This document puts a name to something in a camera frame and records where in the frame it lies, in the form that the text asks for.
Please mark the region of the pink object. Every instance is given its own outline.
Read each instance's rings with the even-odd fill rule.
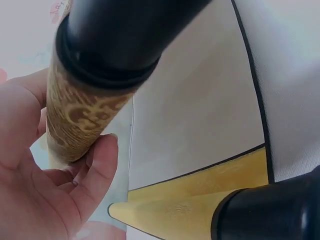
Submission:
[[[0,68],[0,84],[4,83],[7,80],[8,74],[5,70]]]
[[[101,221],[88,221],[73,240],[126,240],[126,232]]]
[[[60,17],[61,17],[60,13],[59,13],[60,8],[62,8],[62,6],[61,6],[61,3],[59,3],[59,2],[56,2],[51,6],[50,15],[52,17],[52,20],[51,20],[52,24],[56,24],[59,22]]]

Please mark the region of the white fabric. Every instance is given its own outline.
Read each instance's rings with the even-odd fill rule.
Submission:
[[[237,0],[269,126],[275,180],[320,164],[320,1]]]
[[[129,189],[220,162],[264,142],[247,52],[230,1],[213,1],[133,97]]]

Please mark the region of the black cylinder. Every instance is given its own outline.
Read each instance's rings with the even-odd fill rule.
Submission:
[[[67,38],[82,61],[136,71],[151,66],[211,0],[75,0]]]
[[[215,240],[319,240],[320,167],[235,194],[215,213]]]

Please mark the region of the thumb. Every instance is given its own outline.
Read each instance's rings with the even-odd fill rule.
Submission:
[[[90,153],[93,154],[89,153],[87,159],[89,171],[70,192],[79,210],[81,224],[88,220],[106,195],[118,166],[118,139],[115,135],[101,136],[92,147]]]

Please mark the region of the carved wood pattern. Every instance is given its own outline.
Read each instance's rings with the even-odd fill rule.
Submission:
[[[68,73],[53,50],[47,87],[47,144],[60,163],[75,162],[138,88],[101,90]]]

